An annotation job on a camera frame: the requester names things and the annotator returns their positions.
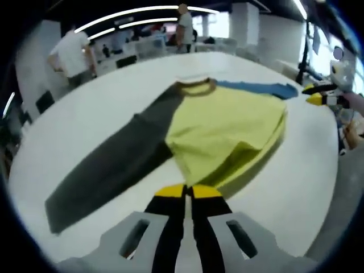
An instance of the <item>white table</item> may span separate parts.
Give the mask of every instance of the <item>white table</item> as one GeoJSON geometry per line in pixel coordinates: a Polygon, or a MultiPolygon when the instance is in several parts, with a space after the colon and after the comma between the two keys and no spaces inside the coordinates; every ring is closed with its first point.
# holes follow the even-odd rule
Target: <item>white table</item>
{"type": "MultiPolygon", "coordinates": [[[[10,193],[24,225],[54,261],[81,257],[100,235],[133,210],[143,211],[158,189],[183,182],[173,159],[60,236],[49,232],[46,198],[88,153],[176,80],[218,80],[296,85],[259,64],[219,52],[145,61],[97,78],[68,94],[30,128],[10,174],[10,193]]],[[[337,129],[327,107],[286,101],[286,138],[262,171],[228,203],[272,231],[279,247],[304,255],[325,219],[338,160],[337,129]]]]}

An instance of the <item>person standing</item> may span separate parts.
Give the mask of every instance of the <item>person standing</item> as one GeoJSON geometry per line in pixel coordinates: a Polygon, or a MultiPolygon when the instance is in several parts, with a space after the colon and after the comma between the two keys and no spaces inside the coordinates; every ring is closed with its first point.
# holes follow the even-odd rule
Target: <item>person standing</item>
{"type": "Polygon", "coordinates": [[[193,42],[192,16],[188,12],[186,4],[180,4],[178,6],[178,12],[181,16],[178,21],[176,33],[177,48],[181,53],[190,53],[193,42]]]}
{"type": "Polygon", "coordinates": [[[192,33],[193,33],[193,44],[195,45],[195,52],[197,52],[197,47],[196,47],[197,36],[198,36],[197,30],[193,29],[192,33]]]}
{"type": "Polygon", "coordinates": [[[110,50],[106,46],[106,44],[104,44],[104,46],[102,47],[102,53],[104,53],[104,55],[105,55],[106,58],[110,58],[110,50]]]}
{"type": "Polygon", "coordinates": [[[131,40],[132,41],[139,41],[140,35],[141,35],[140,30],[135,27],[133,29],[133,35],[131,37],[131,40]]]}
{"type": "Polygon", "coordinates": [[[55,72],[63,72],[71,90],[92,80],[96,64],[85,32],[75,33],[73,27],[58,42],[48,57],[55,72]]]}

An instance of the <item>raglan shirt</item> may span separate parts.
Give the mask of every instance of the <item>raglan shirt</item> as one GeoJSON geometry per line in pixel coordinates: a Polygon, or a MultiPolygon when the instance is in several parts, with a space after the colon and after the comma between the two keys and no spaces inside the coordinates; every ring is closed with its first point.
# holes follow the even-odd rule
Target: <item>raglan shirt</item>
{"type": "Polygon", "coordinates": [[[216,86],[212,79],[173,84],[59,184],[45,202],[51,232],[91,214],[173,156],[187,186],[224,187],[278,141],[285,109],[276,97],[216,86]]]}

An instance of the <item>white wall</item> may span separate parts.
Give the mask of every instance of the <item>white wall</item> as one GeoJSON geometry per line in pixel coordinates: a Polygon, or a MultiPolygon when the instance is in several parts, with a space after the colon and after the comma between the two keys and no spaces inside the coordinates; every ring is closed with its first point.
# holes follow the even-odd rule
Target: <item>white wall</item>
{"type": "Polygon", "coordinates": [[[298,64],[304,23],[260,14],[258,53],[262,63],[272,67],[279,59],[298,64]]]}
{"type": "Polygon", "coordinates": [[[44,20],[23,41],[15,59],[16,77],[24,107],[36,120],[36,101],[49,90],[57,100],[65,93],[67,79],[55,73],[47,56],[61,38],[60,23],[44,20]]]}

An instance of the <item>chair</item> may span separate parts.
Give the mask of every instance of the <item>chair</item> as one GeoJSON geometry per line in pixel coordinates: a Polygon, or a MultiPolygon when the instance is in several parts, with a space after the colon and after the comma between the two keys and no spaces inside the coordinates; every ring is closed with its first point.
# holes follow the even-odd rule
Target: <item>chair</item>
{"type": "Polygon", "coordinates": [[[153,37],[135,43],[138,60],[153,59],[167,54],[166,44],[161,37],[153,37]]]}
{"type": "Polygon", "coordinates": [[[216,39],[217,51],[235,55],[238,47],[238,42],[231,38],[216,39]]]}
{"type": "Polygon", "coordinates": [[[50,91],[46,91],[36,102],[35,105],[38,108],[40,114],[43,114],[49,107],[55,103],[50,91]]]}

